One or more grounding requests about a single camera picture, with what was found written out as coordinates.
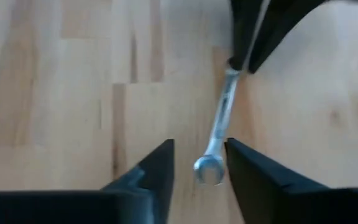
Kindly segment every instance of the black plastic jaw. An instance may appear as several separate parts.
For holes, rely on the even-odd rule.
[[[358,189],[330,189],[235,139],[225,148],[247,224],[358,223]]]
[[[233,53],[229,63],[232,68],[244,67],[249,73],[255,73],[297,23],[324,2],[326,0],[270,0],[262,16],[264,0],[231,0]],[[259,19],[261,25],[256,31]]]
[[[166,140],[101,190],[0,192],[0,223],[167,222],[174,142]]]

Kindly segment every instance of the chrome wrench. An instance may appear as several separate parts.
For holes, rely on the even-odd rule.
[[[202,184],[218,185],[223,180],[224,167],[222,146],[226,135],[226,129],[229,126],[239,74],[240,71],[232,68],[226,69],[223,91],[219,99],[208,146],[204,155],[194,163],[193,169],[196,178]]]

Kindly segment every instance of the wrench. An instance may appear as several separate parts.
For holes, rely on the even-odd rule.
[[[240,71],[230,67],[226,69],[223,91],[219,99],[208,146],[204,155],[193,166],[196,178],[201,184],[218,185],[222,183],[224,175],[222,146],[226,129],[229,126],[239,74]]]

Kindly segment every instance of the wooden floor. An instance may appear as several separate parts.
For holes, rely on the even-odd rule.
[[[174,138],[170,223],[241,223],[227,178],[192,173],[230,30],[225,0],[1,0],[0,190],[98,189]],[[358,186],[357,5],[319,7],[243,76],[229,136]]]

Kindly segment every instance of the open end of wrench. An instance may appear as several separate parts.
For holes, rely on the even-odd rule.
[[[196,178],[201,184],[218,185],[224,176],[223,158],[215,155],[201,156],[194,163]]]

